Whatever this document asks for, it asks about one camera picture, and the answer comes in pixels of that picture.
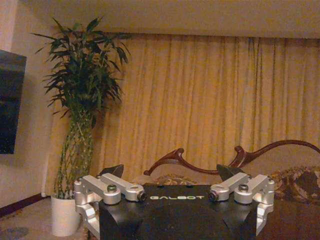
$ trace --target bolt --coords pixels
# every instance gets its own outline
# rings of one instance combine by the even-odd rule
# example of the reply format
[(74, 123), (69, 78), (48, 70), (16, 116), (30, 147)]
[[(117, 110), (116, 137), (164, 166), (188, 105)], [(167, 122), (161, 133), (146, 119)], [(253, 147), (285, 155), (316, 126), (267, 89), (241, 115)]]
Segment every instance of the bolt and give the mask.
[(238, 189), (239, 189), (240, 192), (248, 192), (249, 187), (248, 187), (247, 184), (240, 184)]
[(114, 193), (114, 192), (117, 191), (117, 186), (114, 185), (114, 184), (109, 184), (108, 187), (106, 188), (106, 190), (107, 190), (108, 192)]
[(139, 202), (143, 202), (144, 200), (146, 200), (147, 195), (146, 195), (146, 193), (145, 193), (144, 191), (141, 191), (141, 192), (138, 194), (137, 198), (138, 198), (138, 201), (139, 201)]
[(219, 196), (217, 195), (217, 193), (216, 192), (210, 192), (209, 193), (209, 200), (211, 201), (211, 202), (216, 202), (216, 201), (218, 201), (218, 198), (219, 198)]

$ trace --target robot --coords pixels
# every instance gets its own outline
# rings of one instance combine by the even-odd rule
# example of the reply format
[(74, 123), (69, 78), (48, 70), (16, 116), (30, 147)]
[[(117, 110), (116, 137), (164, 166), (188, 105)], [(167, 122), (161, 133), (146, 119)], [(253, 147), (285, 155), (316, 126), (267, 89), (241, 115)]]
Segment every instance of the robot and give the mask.
[(100, 240), (256, 239), (274, 210), (275, 182), (239, 168), (217, 170), (219, 184), (166, 186), (133, 184), (104, 170), (75, 181), (75, 210)]

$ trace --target ceiling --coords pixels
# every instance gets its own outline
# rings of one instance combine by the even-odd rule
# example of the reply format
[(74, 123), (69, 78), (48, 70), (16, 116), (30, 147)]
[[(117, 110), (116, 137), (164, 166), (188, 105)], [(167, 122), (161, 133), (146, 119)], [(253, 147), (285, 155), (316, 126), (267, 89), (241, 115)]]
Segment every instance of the ceiling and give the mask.
[(107, 32), (320, 38), (320, 0), (20, 0), (54, 25)]

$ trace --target baseboard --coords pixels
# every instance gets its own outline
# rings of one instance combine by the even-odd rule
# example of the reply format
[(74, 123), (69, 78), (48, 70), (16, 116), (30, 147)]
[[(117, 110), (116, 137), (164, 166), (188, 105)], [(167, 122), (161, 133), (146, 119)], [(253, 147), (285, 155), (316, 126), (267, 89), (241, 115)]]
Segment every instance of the baseboard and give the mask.
[(26, 207), (28, 205), (34, 204), (34, 203), (36, 203), (42, 199), (48, 198), (48, 197), (49, 196), (42, 197), (41, 193), (39, 193), (39, 194), (30, 196), (30, 197), (27, 197), (25, 199), (22, 199), (21, 201), (17, 201), (15, 203), (12, 203), (8, 206), (1, 207), (0, 208), (0, 218), (5, 215), (11, 214), (19, 209), (23, 209), (24, 207)]

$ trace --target white flower pot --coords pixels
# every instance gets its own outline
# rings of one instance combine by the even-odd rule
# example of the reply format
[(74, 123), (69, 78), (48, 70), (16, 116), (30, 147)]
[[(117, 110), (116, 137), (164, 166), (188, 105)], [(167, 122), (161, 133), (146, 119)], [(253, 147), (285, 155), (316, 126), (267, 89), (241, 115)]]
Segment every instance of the white flower pot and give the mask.
[(74, 199), (51, 197), (52, 234), (65, 237), (74, 234), (80, 225), (80, 214), (76, 212)]

